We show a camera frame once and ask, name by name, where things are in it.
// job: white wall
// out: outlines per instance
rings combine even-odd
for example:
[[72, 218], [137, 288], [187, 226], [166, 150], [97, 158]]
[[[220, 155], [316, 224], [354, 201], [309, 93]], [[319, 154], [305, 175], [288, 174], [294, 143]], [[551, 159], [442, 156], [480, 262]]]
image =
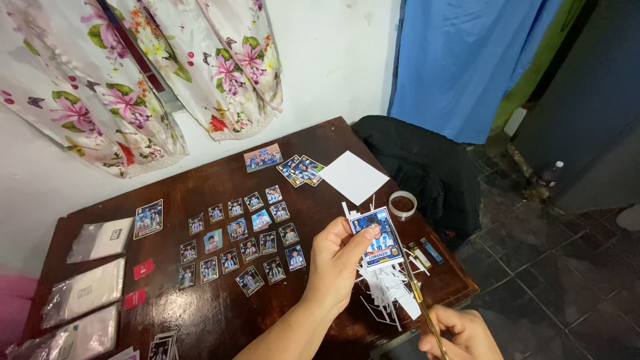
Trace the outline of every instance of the white wall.
[[121, 180], [63, 152], [0, 106], [0, 272], [38, 277], [59, 217], [337, 116], [385, 114], [400, 0], [266, 0], [283, 66], [284, 112], [261, 134], [216, 143], [175, 117], [191, 155]]

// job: dark wood tabletop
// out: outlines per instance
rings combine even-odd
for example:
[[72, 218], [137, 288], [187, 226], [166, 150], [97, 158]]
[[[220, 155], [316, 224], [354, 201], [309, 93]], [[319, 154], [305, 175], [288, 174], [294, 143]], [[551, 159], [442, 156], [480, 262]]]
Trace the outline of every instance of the dark wood tabletop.
[[[244, 153], [273, 143], [279, 145], [285, 160], [296, 154], [306, 155], [323, 165], [329, 165], [349, 150], [384, 172], [342, 117], [283, 136]], [[301, 239], [294, 245], [301, 245], [307, 262], [310, 259], [313, 237], [334, 218], [344, 216], [341, 204], [343, 201], [347, 202], [349, 210], [357, 208], [360, 213], [368, 212], [371, 203], [370, 198], [356, 207], [325, 181], [316, 187], [303, 184], [294, 188], [275, 166], [247, 173], [241, 152], [80, 209], [58, 220], [38, 280], [23, 339], [51, 332], [50, 329], [41, 330], [40, 310], [56, 283], [122, 257], [111, 256], [65, 264], [71, 245], [83, 224], [132, 217], [137, 208], [163, 199], [163, 229], [137, 240], [132, 240], [130, 235], [124, 254], [127, 264], [123, 295], [146, 287], [147, 299], [138, 307], [121, 310], [116, 349], [105, 354], [103, 358], [133, 346], [135, 350], [140, 350], [141, 358], [145, 359], [156, 334], [177, 331], [177, 349], [182, 360], [231, 359], [299, 301], [308, 280], [309, 265], [293, 272], [286, 268], [287, 277], [269, 285], [262, 264], [274, 256], [279, 256], [286, 267], [285, 247], [278, 235], [276, 253], [260, 256], [247, 264], [240, 260], [239, 269], [222, 274], [222, 252], [236, 248], [240, 257], [238, 244], [241, 241], [231, 242], [227, 232], [227, 225], [239, 217], [229, 219], [228, 211], [225, 209], [225, 219], [210, 224], [207, 209], [220, 203], [226, 207], [228, 201], [246, 197], [253, 192], [258, 192], [262, 197], [265, 189], [274, 185], [280, 186], [291, 218], [279, 223], [274, 222], [267, 230], [259, 233], [277, 233], [278, 227], [293, 222]], [[387, 181], [376, 192], [375, 206], [387, 205], [391, 193], [398, 190], [393, 180]], [[263, 201], [265, 208], [268, 208], [266, 198], [263, 198]], [[254, 236], [250, 215], [256, 212], [258, 210], [249, 212], [244, 204], [243, 217], [249, 228], [248, 238]], [[200, 213], [204, 213], [205, 229], [190, 236], [188, 219]], [[416, 213], [405, 221], [392, 216], [392, 221], [405, 246], [411, 241], [419, 243], [422, 237], [426, 237], [445, 259], [443, 264], [434, 265], [429, 269], [430, 276], [423, 272], [417, 274], [422, 294], [429, 306], [456, 306], [478, 292], [478, 287], [419, 214]], [[220, 228], [223, 229], [222, 249], [205, 254], [204, 235]], [[194, 239], [198, 251], [198, 257], [195, 259], [196, 272], [199, 273], [200, 261], [217, 256], [220, 276], [213, 281], [200, 284], [198, 274], [195, 286], [179, 290], [179, 245]], [[154, 270], [135, 281], [134, 266], [150, 258], [154, 260]], [[247, 297], [236, 283], [236, 277], [252, 265], [266, 284]], [[371, 300], [371, 296], [364, 293], [360, 286], [354, 286], [349, 306], [329, 328], [318, 350], [317, 358], [368, 359], [369, 351], [374, 347], [419, 325], [419, 320], [411, 320], [404, 310], [397, 312], [402, 332], [399, 332], [395, 325], [377, 322], [360, 300], [360, 296]]]

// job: hand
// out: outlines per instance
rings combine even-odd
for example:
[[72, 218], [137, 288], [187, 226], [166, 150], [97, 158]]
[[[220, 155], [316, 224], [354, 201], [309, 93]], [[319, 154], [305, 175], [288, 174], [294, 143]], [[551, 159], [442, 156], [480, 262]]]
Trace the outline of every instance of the hand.
[[356, 266], [373, 240], [374, 231], [351, 234], [349, 221], [336, 218], [314, 238], [309, 282], [302, 302], [336, 317], [349, 304]]
[[[448, 307], [434, 305], [429, 311], [436, 328], [454, 334], [453, 342], [442, 339], [450, 360], [503, 360], [489, 328], [482, 316], [475, 310], [456, 311]], [[422, 326], [422, 336], [418, 342], [420, 350], [430, 359], [443, 359], [436, 338], [429, 333], [426, 323]]]

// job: plastic bag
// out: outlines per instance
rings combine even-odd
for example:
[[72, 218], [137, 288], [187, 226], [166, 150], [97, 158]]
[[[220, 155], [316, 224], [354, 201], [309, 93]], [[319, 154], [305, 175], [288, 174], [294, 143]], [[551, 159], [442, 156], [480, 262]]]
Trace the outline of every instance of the plastic bag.
[[123, 253], [133, 220], [125, 218], [84, 225], [67, 256], [67, 264]]
[[56, 284], [42, 309], [42, 328], [120, 300], [124, 265], [125, 258], [120, 258]]
[[9, 360], [89, 360], [116, 345], [118, 304], [82, 318], [41, 338], [7, 349]]

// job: tape roll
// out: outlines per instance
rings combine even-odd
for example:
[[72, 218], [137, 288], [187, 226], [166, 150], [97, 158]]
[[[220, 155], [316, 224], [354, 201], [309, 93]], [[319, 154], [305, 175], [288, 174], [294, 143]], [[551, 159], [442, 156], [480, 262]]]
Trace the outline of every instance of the tape roll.
[[[391, 205], [391, 200], [395, 199], [396, 197], [406, 197], [409, 200], [411, 200], [411, 202], [413, 203], [413, 209], [404, 212], [404, 211], [399, 211], [398, 209], [394, 208], [393, 205]], [[394, 215], [397, 215], [400, 217], [400, 220], [404, 220], [408, 217], [410, 217], [411, 215], [413, 215], [413, 213], [415, 212], [415, 209], [418, 206], [418, 200], [415, 198], [415, 196], [411, 195], [411, 193], [409, 192], [405, 192], [405, 191], [399, 191], [399, 192], [394, 192], [393, 194], [391, 194], [391, 196], [389, 197], [389, 211], [391, 211], [391, 213], [393, 213]]]

